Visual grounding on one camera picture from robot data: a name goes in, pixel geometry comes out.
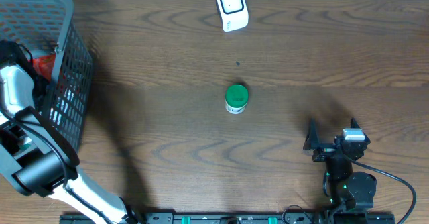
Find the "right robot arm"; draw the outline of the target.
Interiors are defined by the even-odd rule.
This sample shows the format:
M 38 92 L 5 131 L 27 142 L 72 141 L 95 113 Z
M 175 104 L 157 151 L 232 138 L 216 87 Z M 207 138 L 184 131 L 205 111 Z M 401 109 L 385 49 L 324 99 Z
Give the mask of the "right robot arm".
M 331 206 L 315 214 L 313 223 L 368 224 L 368 210 L 373 208 L 376 178 L 365 172 L 355 172 L 352 163 L 364 155 L 370 144 L 358 123 L 351 119 L 350 127 L 332 142 L 320 140 L 316 123 L 310 120 L 303 149 L 313 152 L 314 162 L 324 162 L 324 194 Z

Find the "green lid seasoning jar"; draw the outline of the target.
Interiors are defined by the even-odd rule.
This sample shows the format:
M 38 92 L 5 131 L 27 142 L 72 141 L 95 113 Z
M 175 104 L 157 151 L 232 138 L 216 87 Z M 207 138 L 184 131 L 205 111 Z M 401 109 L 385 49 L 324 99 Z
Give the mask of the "green lid seasoning jar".
M 249 100 L 249 91 L 240 84 L 234 84 L 228 87 L 225 92 L 225 109 L 231 114 L 242 113 Z

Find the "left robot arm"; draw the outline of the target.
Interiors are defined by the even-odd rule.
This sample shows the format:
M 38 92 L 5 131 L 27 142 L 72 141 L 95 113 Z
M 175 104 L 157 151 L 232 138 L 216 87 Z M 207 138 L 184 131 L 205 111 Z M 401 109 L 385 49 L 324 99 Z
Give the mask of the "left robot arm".
M 85 174 L 75 149 L 40 115 L 48 85 L 23 44 L 1 41 L 1 175 L 20 194 L 62 201 L 94 223 L 143 223 Z

